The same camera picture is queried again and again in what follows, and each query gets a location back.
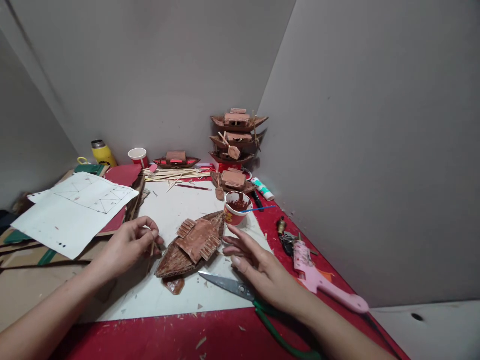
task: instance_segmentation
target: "lid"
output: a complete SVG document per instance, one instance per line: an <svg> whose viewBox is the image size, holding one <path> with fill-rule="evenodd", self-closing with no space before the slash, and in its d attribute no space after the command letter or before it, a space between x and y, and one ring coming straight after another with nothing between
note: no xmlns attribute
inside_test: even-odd
<svg viewBox="0 0 480 360"><path fill-rule="evenodd" d="M92 149L101 149L106 147L105 143L103 140L93 140L91 142L91 148Z"/></svg>

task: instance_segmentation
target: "table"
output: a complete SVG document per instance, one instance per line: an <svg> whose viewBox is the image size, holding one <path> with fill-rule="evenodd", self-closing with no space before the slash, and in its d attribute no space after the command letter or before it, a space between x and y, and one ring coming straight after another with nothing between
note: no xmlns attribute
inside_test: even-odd
<svg viewBox="0 0 480 360"><path fill-rule="evenodd" d="M274 201L261 199L264 206L276 205ZM294 276L293 260L287 256L277 234L277 221L281 216L287 223L286 231L296 235L300 230L280 207L254 212L274 254ZM310 249L315 249L302 233L302 239ZM354 293L345 280L321 255L312 256L318 269L333 273L333 284ZM317 296L351 324L370 337L384 349L389 350L385 340L360 315L353 313L327 295ZM383 336L395 351L408 359L382 327ZM309 350L312 335L301 325L286 327L273 319L275 327L293 346ZM206 341L197 346L206 337ZM194 314L158 316L120 321L96 322L75 325L53 354L53 359L294 359L272 337L255 314L254 308L212 311Z"/></svg>

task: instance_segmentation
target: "hand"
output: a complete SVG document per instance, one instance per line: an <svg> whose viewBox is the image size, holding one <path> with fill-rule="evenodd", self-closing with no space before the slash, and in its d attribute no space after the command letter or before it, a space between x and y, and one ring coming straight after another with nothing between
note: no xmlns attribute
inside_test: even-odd
<svg viewBox="0 0 480 360"><path fill-rule="evenodd" d="M232 256L233 266L278 310L295 317L303 315L312 294L298 284L275 255L263 249L250 235L231 225L228 229L239 237L223 237L223 241L233 245L223 249L226 256Z"/></svg>
<svg viewBox="0 0 480 360"><path fill-rule="evenodd" d="M151 218L142 216L125 222L89 267L98 269L101 277L108 282L130 269L146 251L150 255L153 242L161 245L164 240ZM160 250L155 246L154 254L159 253Z"/></svg>

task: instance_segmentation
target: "red paper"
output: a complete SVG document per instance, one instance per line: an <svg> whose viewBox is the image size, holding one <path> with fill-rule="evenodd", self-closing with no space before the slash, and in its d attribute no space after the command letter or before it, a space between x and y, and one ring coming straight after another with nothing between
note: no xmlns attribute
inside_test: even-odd
<svg viewBox="0 0 480 360"><path fill-rule="evenodd" d="M114 184L131 187L132 184L135 182L135 180L137 180L140 174L140 171L142 171L142 166L140 164L115 166L110 168L110 170L105 174L104 177L105 179L107 179L108 181L111 181ZM112 231L117 231L124 223L124 217L126 212L127 212L127 208L124 207L100 231L100 233L109 233Z"/></svg>
<svg viewBox="0 0 480 360"><path fill-rule="evenodd" d="M115 166L111 167L104 177L114 184L131 187L139 177L140 171L142 171L140 164Z"/></svg>

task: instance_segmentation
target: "white board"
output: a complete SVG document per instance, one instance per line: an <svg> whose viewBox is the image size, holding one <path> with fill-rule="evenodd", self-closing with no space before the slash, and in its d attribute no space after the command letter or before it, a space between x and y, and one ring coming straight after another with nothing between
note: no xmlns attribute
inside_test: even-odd
<svg viewBox="0 0 480 360"><path fill-rule="evenodd" d="M217 200L215 187L211 182L201 181L194 185L209 188L212 191L174 186L166 193L169 188L167 183L157 182L146 185L146 188L152 193L145 199L139 216L147 215L157 223L160 235L165 239L166 245L175 239L177 230L185 219L196 220L220 211L225 206L224 202ZM252 212L238 227L250 234L264 249L272 251ZM232 235L226 227L225 234ZM206 281L197 273L186 277L183 291L180 295L174 296L162 285L161 279L154 275L159 261L155 262L148 277L146 277L147 261L139 262L134 269L117 280L117 285L112 291L109 301L102 304L98 300L94 300L80 321L137 319L253 306L250 301L211 283L208 283L207 287ZM228 257L214 255L214 258L202 270L238 279L231 265Z"/></svg>
<svg viewBox="0 0 480 360"><path fill-rule="evenodd" d="M480 359L480 301L383 307L371 314L412 360Z"/></svg>

